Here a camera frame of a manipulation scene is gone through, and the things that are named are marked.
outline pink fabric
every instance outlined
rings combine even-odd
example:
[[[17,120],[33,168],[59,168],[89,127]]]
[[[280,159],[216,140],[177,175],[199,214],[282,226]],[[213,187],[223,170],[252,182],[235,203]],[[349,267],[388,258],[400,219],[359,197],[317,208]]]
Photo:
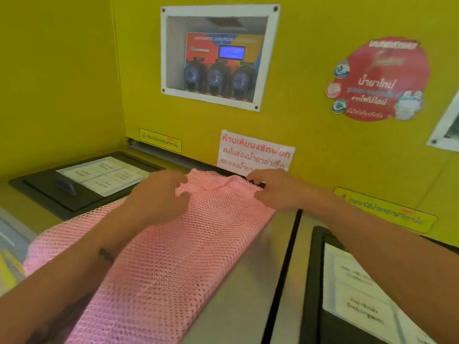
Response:
[[[177,190],[192,193],[188,212],[128,244],[67,343],[178,343],[274,213],[253,198],[258,187],[239,176],[192,170],[188,179]],[[28,275],[122,202],[45,231],[29,248]]]

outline person's left hand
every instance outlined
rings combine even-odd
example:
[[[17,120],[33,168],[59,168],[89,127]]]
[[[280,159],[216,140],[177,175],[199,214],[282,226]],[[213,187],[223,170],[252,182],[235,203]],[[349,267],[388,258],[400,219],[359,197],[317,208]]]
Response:
[[[172,221],[183,215],[188,208],[190,193],[175,195],[175,188],[187,181],[187,177],[180,172],[152,172],[132,190],[119,209],[141,228]]]

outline red round sticker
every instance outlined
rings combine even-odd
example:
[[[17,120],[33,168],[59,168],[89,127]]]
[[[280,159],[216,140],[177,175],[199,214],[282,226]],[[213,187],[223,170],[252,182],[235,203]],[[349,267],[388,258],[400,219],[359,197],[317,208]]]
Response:
[[[422,109],[430,75],[420,42],[402,37],[371,40],[340,61],[326,95],[332,112],[358,121],[410,120]]]

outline metal surface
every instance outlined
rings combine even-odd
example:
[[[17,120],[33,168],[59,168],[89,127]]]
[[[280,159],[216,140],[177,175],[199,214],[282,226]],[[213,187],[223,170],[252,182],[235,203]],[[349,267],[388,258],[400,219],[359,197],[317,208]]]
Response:
[[[324,226],[320,220],[308,214],[301,217],[271,344],[297,344],[300,339],[309,248],[313,228],[317,225]]]
[[[129,148],[123,151],[166,169],[183,173],[190,169],[184,167],[186,163],[183,162],[178,166],[138,150]],[[200,165],[193,163],[191,167],[213,170],[203,163]],[[60,223],[59,218],[7,184],[10,178],[18,175],[0,179],[0,207],[37,234]],[[182,341],[184,344],[261,341],[294,220],[295,211],[273,216],[216,290]]]

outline person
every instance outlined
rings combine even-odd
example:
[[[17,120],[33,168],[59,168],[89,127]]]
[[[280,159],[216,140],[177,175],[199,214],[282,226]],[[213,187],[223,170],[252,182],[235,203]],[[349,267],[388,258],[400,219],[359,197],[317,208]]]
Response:
[[[276,210],[318,217],[398,306],[439,344],[459,343],[459,258],[331,191],[279,169],[247,175],[265,188],[255,198]],[[184,214],[190,194],[175,195],[186,176],[150,174],[118,208],[77,243],[0,298],[3,343],[62,343],[110,269],[144,227]]]

